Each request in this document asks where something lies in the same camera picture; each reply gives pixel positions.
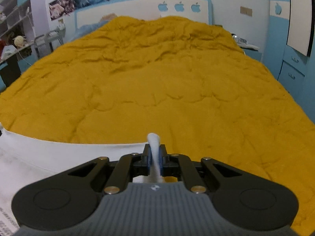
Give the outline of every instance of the headboard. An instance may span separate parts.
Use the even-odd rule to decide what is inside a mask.
[[[97,23],[110,13],[144,20],[173,15],[212,24],[211,0],[115,0],[75,11],[75,28]]]

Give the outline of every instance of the wall outlet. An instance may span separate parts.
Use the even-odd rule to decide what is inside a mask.
[[[240,13],[247,15],[247,16],[250,16],[250,17],[253,16],[253,10],[250,8],[243,7],[243,6],[240,7]]]

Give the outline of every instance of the red cloth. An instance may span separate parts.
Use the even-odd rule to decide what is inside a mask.
[[[4,48],[4,46],[6,46],[6,45],[7,45],[7,44],[5,43],[5,41],[0,40],[0,56],[2,55],[3,48]]]

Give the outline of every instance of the bed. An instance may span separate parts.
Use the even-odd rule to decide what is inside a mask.
[[[154,132],[169,153],[285,185],[300,205],[292,228],[312,233],[314,124],[229,32],[208,25],[211,15],[208,24],[164,16],[117,17],[36,62],[0,95],[3,127],[78,144],[142,143]]]

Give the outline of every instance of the pillow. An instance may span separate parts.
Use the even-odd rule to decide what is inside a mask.
[[[110,21],[114,18],[116,18],[117,15],[115,13],[111,13],[111,14],[108,14],[108,15],[105,15],[103,16],[101,19],[100,19],[100,22],[104,21],[104,20],[107,20],[107,21]]]
[[[81,38],[89,33],[92,33],[96,29],[100,28],[101,26],[108,23],[108,20],[101,21],[99,23],[90,24],[90,25],[83,25],[81,26],[75,33],[74,36],[69,40],[69,42],[72,42],[78,38]]]

